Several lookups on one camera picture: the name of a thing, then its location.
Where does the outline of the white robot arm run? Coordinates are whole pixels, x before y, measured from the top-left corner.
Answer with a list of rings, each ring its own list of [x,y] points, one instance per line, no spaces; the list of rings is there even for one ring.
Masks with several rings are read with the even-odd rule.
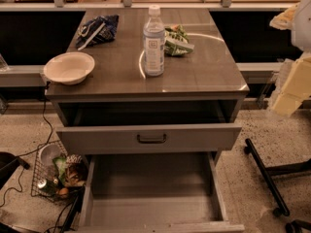
[[[280,68],[276,88],[268,108],[290,117],[311,96],[311,0],[301,0],[270,21],[274,28],[291,30],[292,45],[302,51],[295,61],[286,60]]]

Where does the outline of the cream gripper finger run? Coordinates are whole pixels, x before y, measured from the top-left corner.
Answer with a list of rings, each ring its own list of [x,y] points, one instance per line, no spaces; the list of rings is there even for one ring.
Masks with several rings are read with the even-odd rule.
[[[276,88],[270,99],[270,110],[290,117],[311,96],[311,56],[286,60],[279,71]]]
[[[293,28],[294,14],[298,5],[287,8],[284,12],[270,20],[269,25],[279,30],[291,30]]]

